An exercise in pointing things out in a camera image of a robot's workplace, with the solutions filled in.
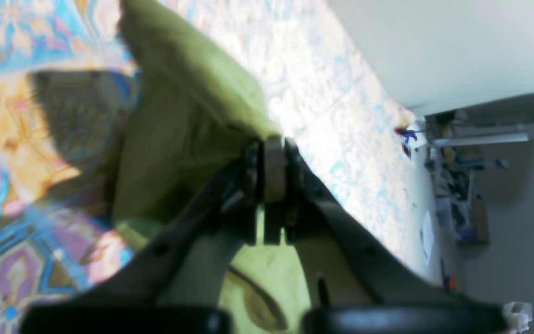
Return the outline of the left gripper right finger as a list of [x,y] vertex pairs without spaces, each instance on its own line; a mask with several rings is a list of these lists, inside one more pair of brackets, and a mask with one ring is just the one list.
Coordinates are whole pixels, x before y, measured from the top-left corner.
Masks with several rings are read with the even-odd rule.
[[267,140],[267,243],[295,248],[311,309],[303,334],[501,334],[502,308],[446,292],[402,265],[307,166]]

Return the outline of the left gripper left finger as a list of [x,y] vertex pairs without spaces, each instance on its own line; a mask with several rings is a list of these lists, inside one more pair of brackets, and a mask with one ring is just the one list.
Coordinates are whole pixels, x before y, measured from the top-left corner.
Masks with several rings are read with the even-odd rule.
[[67,302],[29,309],[24,334],[230,334],[218,308],[234,256],[256,243],[263,143],[221,169],[120,271]]

